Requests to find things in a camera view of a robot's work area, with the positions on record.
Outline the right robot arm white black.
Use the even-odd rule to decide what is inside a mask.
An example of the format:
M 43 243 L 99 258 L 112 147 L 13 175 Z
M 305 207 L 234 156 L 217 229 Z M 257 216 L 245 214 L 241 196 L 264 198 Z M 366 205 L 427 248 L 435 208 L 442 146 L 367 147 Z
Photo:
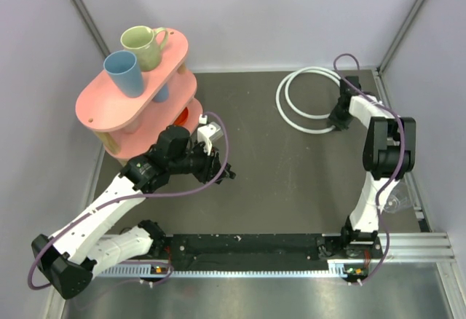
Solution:
M 399 117 L 374 95 L 363 92 L 358 77 L 349 76 L 339 81 L 339 99 L 328 122 L 337 130 L 346 130 L 353 119 L 367 133 L 363 148 L 366 178 L 339 241 L 341 252 L 350 258 L 374 246 L 390 193 L 413 170 L 416 157 L 416 120 Z

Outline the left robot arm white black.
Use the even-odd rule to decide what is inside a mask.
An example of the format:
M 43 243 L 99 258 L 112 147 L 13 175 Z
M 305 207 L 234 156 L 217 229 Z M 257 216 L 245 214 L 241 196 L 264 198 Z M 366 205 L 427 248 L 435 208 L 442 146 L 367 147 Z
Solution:
M 157 258 L 167 253 L 166 234 L 159 225 L 143 220 L 116 237 L 103 236 L 123 216 L 174 175 L 192 175 L 203 186 L 219 184 L 235 174 L 221 162 L 216 140 L 226 136 L 215 122 L 197 128 L 197 139 L 182 126 L 163 130 L 148 151 L 133 157 L 108 188 L 72 222 L 50 236 L 31 243 L 32 268 L 46 277 L 63 299 L 79 295 L 99 274 L 137 256 Z

